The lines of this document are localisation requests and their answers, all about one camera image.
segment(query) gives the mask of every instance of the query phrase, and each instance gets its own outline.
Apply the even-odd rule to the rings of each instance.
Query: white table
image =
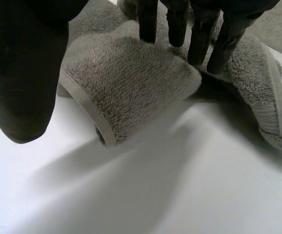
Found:
[[[282,234],[282,154],[226,108],[182,102],[107,150],[58,97],[40,139],[0,131],[0,234]]]

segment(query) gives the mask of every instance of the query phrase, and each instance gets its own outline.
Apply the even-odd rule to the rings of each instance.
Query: towel hem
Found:
[[[273,92],[275,94],[275,104],[277,109],[277,116],[279,120],[279,129],[280,129],[280,135],[282,137],[282,79],[277,80],[275,77],[276,73],[279,73],[279,71],[276,71],[278,69],[276,63],[272,64],[273,57],[271,55],[271,52],[269,49],[264,46],[264,49],[266,50],[266,56],[267,56],[267,62],[269,66],[270,71],[270,77],[273,87]]]
[[[92,101],[91,97],[63,69],[60,69],[59,83],[70,93],[87,115],[92,118],[97,129],[103,136],[106,147],[116,146],[114,131],[109,122],[100,114],[98,107]]]

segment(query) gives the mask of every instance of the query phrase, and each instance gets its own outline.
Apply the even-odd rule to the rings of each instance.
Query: towel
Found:
[[[119,0],[118,6],[111,6],[107,0],[90,1],[91,7],[84,11],[95,7],[101,10],[101,17],[112,8],[110,17],[95,22],[108,25],[112,21],[116,29],[96,33],[88,24],[86,33],[70,35],[61,67],[60,90],[67,90],[93,119],[106,146],[124,142],[172,103],[193,94],[202,75],[230,84],[232,93],[251,107],[265,140],[282,150],[282,67],[266,46],[247,32],[224,72],[209,74],[206,64],[222,19],[215,28],[204,64],[194,68],[186,62],[194,16],[189,17],[184,45],[172,47],[167,9],[159,3],[157,40],[154,45],[146,44],[139,40],[135,2]],[[74,23],[77,20],[87,21],[79,15],[70,27],[78,28]]]

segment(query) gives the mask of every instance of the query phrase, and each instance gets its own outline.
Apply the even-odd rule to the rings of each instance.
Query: gloved hand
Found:
[[[195,16],[191,46],[187,60],[191,65],[201,65],[208,50],[212,31],[220,11],[224,23],[215,49],[208,63],[210,73],[219,73],[226,66],[247,27],[264,11],[272,9],[280,0],[190,0]],[[168,8],[169,41],[173,46],[183,45],[189,0],[161,0]],[[140,38],[155,42],[158,0],[137,0]]]
[[[137,0],[141,39],[154,42],[158,0]],[[279,0],[191,0],[195,13],[188,61],[204,59],[219,9],[225,13],[208,70],[225,65],[239,39],[263,11]],[[68,41],[68,22],[88,0],[0,0],[0,128],[16,143],[39,138],[50,121],[60,65]],[[184,41],[188,0],[162,0],[167,6],[169,40]]]

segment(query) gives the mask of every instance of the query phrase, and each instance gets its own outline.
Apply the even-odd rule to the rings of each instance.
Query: plush fabric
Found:
[[[103,5],[109,2],[101,0],[95,4],[99,5],[96,9],[104,11]],[[203,77],[231,84],[232,93],[250,105],[262,136],[282,150],[282,67],[265,45],[251,33],[245,33],[225,71],[208,74],[206,64],[212,46],[202,66],[195,69],[186,63],[194,16],[190,16],[184,45],[172,47],[167,36],[166,8],[159,3],[157,40],[154,45],[146,44],[139,40],[138,24],[123,22],[119,13],[124,12],[127,18],[135,20],[134,4],[135,0],[120,0],[119,7],[112,6],[115,12],[112,17],[100,20],[102,25],[109,20],[117,25],[112,32],[94,33],[89,24],[86,36],[71,35],[61,67],[60,84],[93,119],[106,146],[125,141],[171,103],[193,94],[201,81],[198,69]]]

